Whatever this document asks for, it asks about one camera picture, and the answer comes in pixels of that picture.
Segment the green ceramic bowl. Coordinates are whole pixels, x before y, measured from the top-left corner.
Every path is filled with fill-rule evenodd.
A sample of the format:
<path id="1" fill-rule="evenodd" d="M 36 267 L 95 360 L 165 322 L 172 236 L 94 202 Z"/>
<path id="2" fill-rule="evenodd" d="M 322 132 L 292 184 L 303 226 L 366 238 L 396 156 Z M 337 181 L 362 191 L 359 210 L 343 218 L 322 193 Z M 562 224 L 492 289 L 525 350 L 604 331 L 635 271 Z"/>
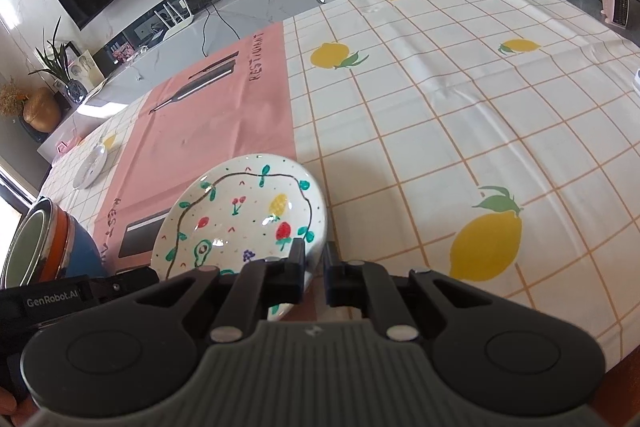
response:
<path id="1" fill-rule="evenodd" d="M 1 270 L 3 289 L 35 284 L 44 267 L 50 235 L 51 204 L 40 199 L 17 228 Z"/>

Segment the painted fruit plate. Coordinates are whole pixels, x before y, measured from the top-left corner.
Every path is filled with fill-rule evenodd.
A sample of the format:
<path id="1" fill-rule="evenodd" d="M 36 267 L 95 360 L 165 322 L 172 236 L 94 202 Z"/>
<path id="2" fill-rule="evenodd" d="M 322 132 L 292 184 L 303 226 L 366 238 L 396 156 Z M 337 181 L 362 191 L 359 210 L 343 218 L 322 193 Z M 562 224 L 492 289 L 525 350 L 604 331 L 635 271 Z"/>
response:
<path id="1" fill-rule="evenodd" d="M 296 161 L 236 156 L 208 170 L 169 209 L 152 250 L 162 281 L 193 269 L 236 274 L 245 263 L 288 257 L 300 239 L 308 287 L 328 235 L 320 184 Z"/>

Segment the blue steel bowl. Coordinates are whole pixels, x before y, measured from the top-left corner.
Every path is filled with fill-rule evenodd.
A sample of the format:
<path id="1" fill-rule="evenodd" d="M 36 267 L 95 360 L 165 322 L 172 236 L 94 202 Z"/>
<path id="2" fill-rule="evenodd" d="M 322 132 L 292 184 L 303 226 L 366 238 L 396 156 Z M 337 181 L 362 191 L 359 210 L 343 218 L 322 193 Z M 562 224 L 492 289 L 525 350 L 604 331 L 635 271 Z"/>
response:
<path id="1" fill-rule="evenodd" d="M 66 277 L 106 277 L 98 247 L 91 235 L 78 221 L 70 216 L 63 257 L 58 268 L 58 278 Z"/>

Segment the small white dish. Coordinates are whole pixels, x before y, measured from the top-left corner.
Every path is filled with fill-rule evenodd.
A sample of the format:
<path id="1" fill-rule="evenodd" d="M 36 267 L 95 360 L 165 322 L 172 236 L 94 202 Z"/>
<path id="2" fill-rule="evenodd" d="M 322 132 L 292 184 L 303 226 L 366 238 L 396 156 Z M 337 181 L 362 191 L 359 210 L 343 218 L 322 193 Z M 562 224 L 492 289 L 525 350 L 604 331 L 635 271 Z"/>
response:
<path id="1" fill-rule="evenodd" d="M 73 188 L 75 190 L 85 190 L 85 188 L 96 182 L 106 164 L 107 156 L 108 150 L 103 143 L 93 147 L 76 172 Z"/>

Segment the orange steel bowl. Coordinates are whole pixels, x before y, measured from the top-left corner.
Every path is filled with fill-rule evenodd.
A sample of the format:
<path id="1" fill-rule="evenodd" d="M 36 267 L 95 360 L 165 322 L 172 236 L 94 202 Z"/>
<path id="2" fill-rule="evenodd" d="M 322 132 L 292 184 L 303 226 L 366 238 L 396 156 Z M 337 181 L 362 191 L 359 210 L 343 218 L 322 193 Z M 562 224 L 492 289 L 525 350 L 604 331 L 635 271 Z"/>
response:
<path id="1" fill-rule="evenodd" d="M 44 212 L 44 244 L 40 251 L 36 281 L 43 283 L 62 277 L 70 216 L 47 197 L 38 200 L 37 208 Z"/>

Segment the pink storage box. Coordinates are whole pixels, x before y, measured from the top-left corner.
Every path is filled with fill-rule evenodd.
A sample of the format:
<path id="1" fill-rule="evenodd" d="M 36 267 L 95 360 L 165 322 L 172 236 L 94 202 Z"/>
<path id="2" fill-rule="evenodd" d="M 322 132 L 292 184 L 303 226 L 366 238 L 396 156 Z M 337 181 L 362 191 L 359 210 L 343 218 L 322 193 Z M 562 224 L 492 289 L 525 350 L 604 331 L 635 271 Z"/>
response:
<path id="1" fill-rule="evenodd" d="M 58 155 L 63 156 L 67 154 L 70 150 L 73 150 L 79 143 L 82 142 L 82 139 L 79 136 L 75 136 L 73 139 L 69 140 L 61 140 L 56 144 L 56 153 Z"/>

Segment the pink restaurant placemat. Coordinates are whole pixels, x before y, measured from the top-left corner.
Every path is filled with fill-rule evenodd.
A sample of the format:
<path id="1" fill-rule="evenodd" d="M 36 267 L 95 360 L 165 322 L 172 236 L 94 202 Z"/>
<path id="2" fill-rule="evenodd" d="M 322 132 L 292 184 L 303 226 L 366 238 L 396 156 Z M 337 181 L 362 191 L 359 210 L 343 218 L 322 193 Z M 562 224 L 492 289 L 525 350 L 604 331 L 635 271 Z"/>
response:
<path id="1" fill-rule="evenodd" d="M 328 235 L 326 176 L 296 27 L 257 31 L 179 72 L 131 105 L 118 132 L 93 238 L 110 273 L 151 266 L 169 209 L 208 170 L 235 158 L 273 154 L 305 167 L 320 184 Z"/>

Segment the brown round vase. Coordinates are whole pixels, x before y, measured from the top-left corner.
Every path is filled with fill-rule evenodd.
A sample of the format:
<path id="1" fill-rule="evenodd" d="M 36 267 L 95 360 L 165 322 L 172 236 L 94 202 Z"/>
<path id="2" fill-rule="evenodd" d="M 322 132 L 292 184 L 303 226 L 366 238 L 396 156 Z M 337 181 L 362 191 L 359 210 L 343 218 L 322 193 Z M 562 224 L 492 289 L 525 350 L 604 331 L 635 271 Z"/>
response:
<path id="1" fill-rule="evenodd" d="M 62 120 L 58 102 L 48 88 L 39 88 L 25 102 L 23 119 L 30 127 L 42 133 L 51 133 Z"/>

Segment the lemon checked tablecloth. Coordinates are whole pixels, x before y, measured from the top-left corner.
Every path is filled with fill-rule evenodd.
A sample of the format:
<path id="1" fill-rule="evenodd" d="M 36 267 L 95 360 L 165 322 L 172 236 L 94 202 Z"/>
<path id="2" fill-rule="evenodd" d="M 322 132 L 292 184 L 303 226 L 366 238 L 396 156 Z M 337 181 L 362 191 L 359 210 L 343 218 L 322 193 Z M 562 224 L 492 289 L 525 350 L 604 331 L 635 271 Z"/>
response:
<path id="1" fill-rule="evenodd" d="M 342 258 L 559 317 L 608 365 L 638 347 L 638 46 L 564 0 L 337 0 L 287 20 Z M 43 184 L 91 235 L 140 98 Z"/>

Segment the glass vase with plant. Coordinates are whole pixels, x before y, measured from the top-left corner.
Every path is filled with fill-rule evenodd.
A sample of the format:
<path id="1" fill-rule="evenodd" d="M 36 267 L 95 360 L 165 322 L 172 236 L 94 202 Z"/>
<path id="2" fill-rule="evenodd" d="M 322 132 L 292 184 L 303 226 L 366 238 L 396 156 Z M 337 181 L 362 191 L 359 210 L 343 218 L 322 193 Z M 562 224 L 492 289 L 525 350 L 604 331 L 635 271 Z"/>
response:
<path id="1" fill-rule="evenodd" d="M 61 20 L 56 22 L 52 37 L 43 41 L 42 48 L 35 48 L 40 67 L 30 75 L 48 74 L 63 88 L 67 98 L 75 105 L 80 105 L 88 96 L 88 91 L 81 81 L 70 75 L 70 60 L 67 57 L 68 42 L 58 43 L 58 28 Z"/>

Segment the white tv console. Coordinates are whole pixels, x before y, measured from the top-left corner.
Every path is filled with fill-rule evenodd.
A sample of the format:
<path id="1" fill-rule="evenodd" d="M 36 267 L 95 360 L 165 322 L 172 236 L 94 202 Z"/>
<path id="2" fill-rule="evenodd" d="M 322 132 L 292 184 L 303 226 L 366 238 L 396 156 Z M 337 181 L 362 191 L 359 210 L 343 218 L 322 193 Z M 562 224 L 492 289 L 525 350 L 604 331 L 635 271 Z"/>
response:
<path id="1" fill-rule="evenodd" d="M 105 87 L 70 113 L 37 152 L 47 162 L 61 140 L 84 136 L 169 77 L 273 23 L 314 9 L 317 0 L 221 0 L 194 22 L 107 78 Z"/>

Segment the white wifi router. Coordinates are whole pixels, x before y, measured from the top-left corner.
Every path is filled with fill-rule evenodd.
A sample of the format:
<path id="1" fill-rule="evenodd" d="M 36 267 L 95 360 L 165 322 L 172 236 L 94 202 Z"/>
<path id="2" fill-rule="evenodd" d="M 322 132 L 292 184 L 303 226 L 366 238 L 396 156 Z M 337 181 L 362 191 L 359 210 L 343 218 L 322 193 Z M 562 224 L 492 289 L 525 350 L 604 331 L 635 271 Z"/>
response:
<path id="1" fill-rule="evenodd" d="M 153 9 L 153 13 L 165 27 L 163 40 L 183 31 L 194 21 L 194 14 L 186 0 L 165 0 Z"/>

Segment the pink space heater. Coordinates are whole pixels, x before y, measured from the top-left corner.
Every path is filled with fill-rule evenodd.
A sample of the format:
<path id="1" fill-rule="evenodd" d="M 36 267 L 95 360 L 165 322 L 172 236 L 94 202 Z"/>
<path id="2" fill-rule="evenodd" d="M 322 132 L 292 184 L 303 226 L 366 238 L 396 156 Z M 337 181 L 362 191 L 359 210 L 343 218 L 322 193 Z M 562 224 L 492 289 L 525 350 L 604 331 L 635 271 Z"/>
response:
<path id="1" fill-rule="evenodd" d="M 602 0 L 601 14 L 608 25 L 626 28 L 629 20 L 629 0 Z"/>

